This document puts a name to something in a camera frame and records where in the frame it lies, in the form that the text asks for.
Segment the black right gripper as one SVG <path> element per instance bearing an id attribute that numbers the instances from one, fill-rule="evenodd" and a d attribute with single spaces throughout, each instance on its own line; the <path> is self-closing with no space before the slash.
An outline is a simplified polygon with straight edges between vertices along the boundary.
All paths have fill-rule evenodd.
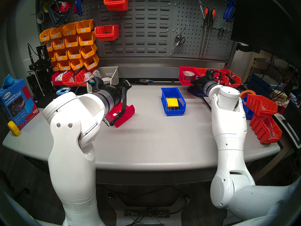
<path id="1" fill-rule="evenodd" d="M 213 76 L 204 75 L 202 77 L 198 77 L 195 80 L 191 80 L 191 84 L 197 86 L 199 89 L 204 89 L 205 85 L 210 81 L 213 81 Z"/>

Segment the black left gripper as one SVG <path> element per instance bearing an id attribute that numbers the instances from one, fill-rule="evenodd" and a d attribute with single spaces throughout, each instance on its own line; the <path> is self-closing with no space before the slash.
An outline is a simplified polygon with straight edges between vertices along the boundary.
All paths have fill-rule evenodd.
<path id="1" fill-rule="evenodd" d="M 122 79 L 116 85 L 116 95 L 121 95 L 122 99 L 127 98 L 127 91 L 132 87 L 131 83 L 127 79 Z"/>

